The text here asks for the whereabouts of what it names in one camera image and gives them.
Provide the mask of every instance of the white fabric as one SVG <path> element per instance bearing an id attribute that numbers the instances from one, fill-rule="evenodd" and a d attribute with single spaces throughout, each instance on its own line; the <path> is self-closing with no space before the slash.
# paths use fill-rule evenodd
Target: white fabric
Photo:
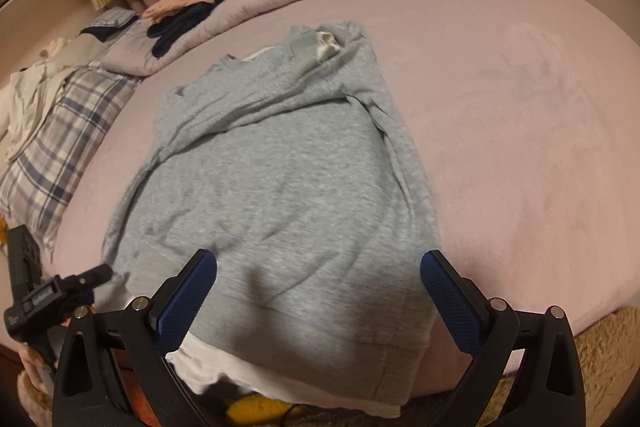
<path id="1" fill-rule="evenodd" d="M 325 409 L 359 409 L 372 416 L 397 418 L 400 408 L 369 400 L 343 398 L 317 387 L 283 377 L 271 369 L 245 362 L 187 333 L 178 351 L 166 359 L 174 365 L 176 374 L 194 393 L 204 393 L 212 382 L 232 382 L 273 399 L 289 403 L 313 404 Z"/>
<path id="2" fill-rule="evenodd" d="M 113 44 L 113 39 L 100 42 L 89 33 L 80 33 L 55 55 L 54 62 L 61 66 L 85 66 L 104 53 Z"/>
<path id="3" fill-rule="evenodd" d="M 29 144 L 58 101 L 65 81 L 76 68 L 62 69 L 51 61 L 12 73 L 9 81 L 9 147 L 5 158 L 13 161 Z"/>
<path id="4" fill-rule="evenodd" d="M 69 39 L 65 39 L 64 37 L 54 39 L 40 52 L 40 56 L 42 58 L 53 58 L 62 51 L 62 48 L 64 48 L 68 42 Z"/>
<path id="5" fill-rule="evenodd" d="M 0 139 L 4 137 L 9 129 L 9 86 L 0 89 Z"/>

